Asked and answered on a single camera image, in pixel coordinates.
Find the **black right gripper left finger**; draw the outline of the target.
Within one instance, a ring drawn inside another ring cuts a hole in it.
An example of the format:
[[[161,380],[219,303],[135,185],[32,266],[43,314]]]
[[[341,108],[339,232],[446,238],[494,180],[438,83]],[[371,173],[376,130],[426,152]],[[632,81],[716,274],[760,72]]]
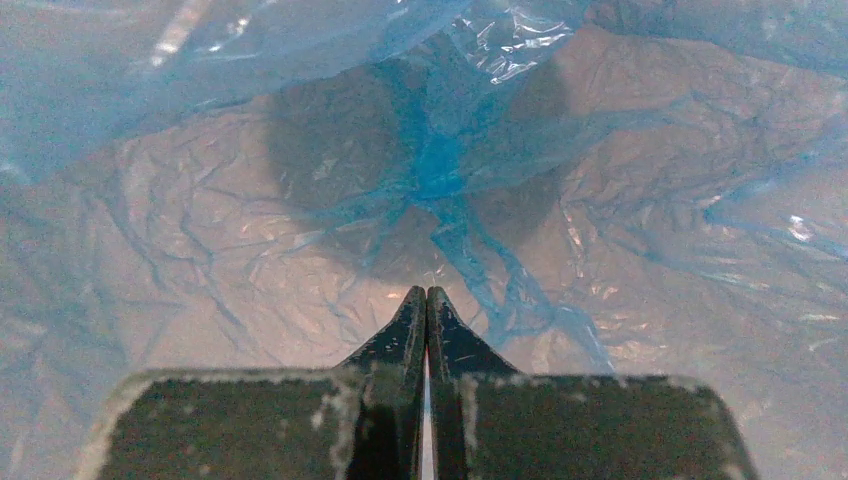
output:
[[[426,293],[328,369],[156,369],[120,383],[78,479],[416,479]]]

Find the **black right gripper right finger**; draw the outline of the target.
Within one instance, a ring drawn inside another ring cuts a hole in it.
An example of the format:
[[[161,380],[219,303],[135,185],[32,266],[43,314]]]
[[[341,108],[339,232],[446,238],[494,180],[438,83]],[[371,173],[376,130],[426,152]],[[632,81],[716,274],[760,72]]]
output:
[[[754,479],[721,397],[687,376],[529,375],[427,293],[440,479]]]

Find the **blue plastic trash bag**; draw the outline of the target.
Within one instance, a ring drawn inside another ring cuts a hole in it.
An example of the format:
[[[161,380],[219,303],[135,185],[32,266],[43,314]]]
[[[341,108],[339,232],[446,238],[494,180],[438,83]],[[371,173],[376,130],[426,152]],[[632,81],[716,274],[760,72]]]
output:
[[[845,478],[846,3],[2,3],[3,478],[70,478],[133,371],[324,367],[412,284]]]

